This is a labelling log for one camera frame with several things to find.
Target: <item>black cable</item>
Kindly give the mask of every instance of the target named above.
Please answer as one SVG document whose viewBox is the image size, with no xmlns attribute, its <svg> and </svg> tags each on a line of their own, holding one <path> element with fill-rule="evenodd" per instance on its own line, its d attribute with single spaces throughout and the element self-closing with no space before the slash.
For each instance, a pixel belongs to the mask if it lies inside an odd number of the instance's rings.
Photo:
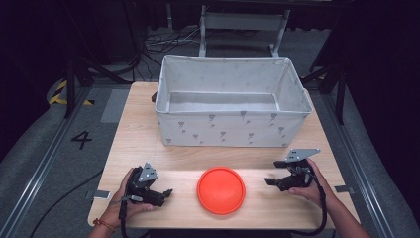
<svg viewBox="0 0 420 238">
<path fill-rule="evenodd" d="M 133 175 L 137 172 L 138 169 L 134 169 L 132 171 L 132 173 L 130 174 L 130 177 L 128 179 L 128 181 L 131 181 L 133 178 Z M 120 213 L 118 215 L 118 218 L 121 221 L 121 234 L 123 235 L 124 238 L 128 238 L 127 236 L 127 231 L 126 231 L 126 217 L 127 217 L 127 201 L 128 201 L 128 189 L 129 189 L 129 185 L 126 184 L 126 188 L 124 190 L 124 196 L 121 197 L 121 207 L 120 207 Z"/>
<path fill-rule="evenodd" d="M 76 191 L 77 189 L 79 189 L 81 186 L 87 184 L 88 182 L 90 182 L 91 180 L 95 179 L 96 177 L 98 177 L 99 175 L 101 175 L 103 172 L 103 170 L 101 170 L 100 172 L 96 173 L 94 176 L 92 176 L 91 178 L 88 178 L 86 181 L 84 181 L 83 183 L 77 185 L 76 187 L 74 187 L 72 190 L 68 191 L 65 195 L 63 195 L 59 200 L 57 200 L 52 206 L 50 206 L 50 208 L 44 213 L 44 215 L 41 217 L 41 219 L 38 221 L 37 225 L 34 227 L 34 229 L 32 230 L 31 233 L 31 238 L 34 237 L 35 232 L 37 232 L 38 227 L 41 225 L 41 222 L 43 222 L 44 218 L 46 218 L 46 216 L 50 213 L 51 210 L 53 210 L 53 208 L 59 204 L 63 199 L 65 199 L 66 197 L 68 197 L 72 192 Z"/>
<path fill-rule="evenodd" d="M 327 224 L 327 201 L 326 201 L 327 195 L 325 194 L 324 188 L 322 187 L 321 183 L 318 181 L 318 178 L 316 178 L 316 176 L 310 173 L 306 173 L 306 174 L 310 175 L 312 179 L 318 185 L 319 197 L 321 200 L 321 209 L 322 209 L 322 222 L 321 222 L 321 225 L 316 230 L 311 231 L 311 232 L 304 232 L 304 231 L 297 231 L 297 230 L 291 230 L 290 232 L 297 235 L 303 235 L 303 236 L 315 236 L 319 234 L 321 231 L 323 231 L 325 228 L 325 225 Z"/>
</svg>

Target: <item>wrist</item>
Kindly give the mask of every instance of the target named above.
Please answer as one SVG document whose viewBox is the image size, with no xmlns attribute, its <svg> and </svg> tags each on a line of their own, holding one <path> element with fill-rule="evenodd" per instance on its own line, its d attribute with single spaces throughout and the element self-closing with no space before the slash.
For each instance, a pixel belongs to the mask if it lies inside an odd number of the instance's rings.
<svg viewBox="0 0 420 238">
<path fill-rule="evenodd" d="M 95 224 L 95 229 L 96 230 L 102 230 L 102 233 L 112 234 L 112 233 L 117 231 L 117 227 L 109 224 L 108 222 L 106 222 L 103 219 L 96 218 L 93 221 L 93 224 Z"/>
</svg>

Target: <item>yellow tape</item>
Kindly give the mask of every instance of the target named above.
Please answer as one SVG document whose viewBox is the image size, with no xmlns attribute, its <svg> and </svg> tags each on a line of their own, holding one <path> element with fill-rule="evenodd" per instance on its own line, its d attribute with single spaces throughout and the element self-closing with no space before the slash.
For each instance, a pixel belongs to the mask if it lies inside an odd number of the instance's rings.
<svg viewBox="0 0 420 238">
<path fill-rule="evenodd" d="M 63 79 L 62 82 L 58 85 L 58 87 L 56 88 L 55 93 L 52 96 L 52 99 L 50 99 L 50 104 L 63 104 L 66 105 L 67 104 L 67 100 L 66 99 L 60 99 L 59 96 L 62 93 L 62 90 L 67 86 L 67 80 Z M 93 104 L 95 104 L 94 100 L 85 100 L 83 102 L 83 105 L 86 106 L 93 106 Z"/>
</svg>

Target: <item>wooden table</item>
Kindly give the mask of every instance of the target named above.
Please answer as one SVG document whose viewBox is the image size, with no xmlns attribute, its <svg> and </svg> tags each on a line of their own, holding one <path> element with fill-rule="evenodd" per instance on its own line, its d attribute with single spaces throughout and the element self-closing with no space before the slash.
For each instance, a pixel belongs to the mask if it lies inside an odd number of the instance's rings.
<svg viewBox="0 0 420 238">
<path fill-rule="evenodd" d="M 127 226 L 143 228 L 224 228 L 224 229 L 315 229 L 321 223 L 321 209 L 305 198 L 280 192 L 265 184 L 264 178 L 290 176 L 287 169 L 276 169 L 274 161 L 284 160 L 291 148 L 319 148 L 311 159 L 330 186 L 344 185 L 343 178 L 316 112 L 309 115 L 288 148 L 175 147 L 161 142 L 155 105 L 151 96 L 156 83 L 136 82 L 130 90 L 124 112 L 98 189 L 118 189 L 130 168 L 149 162 L 159 178 L 151 189 L 173 193 L 163 207 L 141 213 Z M 246 197 L 242 206 L 228 215 L 204 209 L 196 194 L 197 182 L 208 169 L 225 166 L 243 179 Z M 348 193 L 337 194 L 357 218 Z M 100 217 L 109 199 L 95 198 L 88 222 Z M 327 228 L 334 225 L 330 218 Z"/>
</svg>

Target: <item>forearm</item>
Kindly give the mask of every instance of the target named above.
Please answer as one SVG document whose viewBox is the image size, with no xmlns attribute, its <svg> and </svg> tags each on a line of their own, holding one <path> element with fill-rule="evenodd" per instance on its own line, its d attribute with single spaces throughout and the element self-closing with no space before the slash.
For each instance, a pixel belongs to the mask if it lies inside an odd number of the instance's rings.
<svg viewBox="0 0 420 238">
<path fill-rule="evenodd" d="M 327 204 L 327 211 L 336 226 L 336 230 L 340 234 L 340 237 L 370 237 L 339 199 L 330 201 L 330 204 Z"/>
</svg>

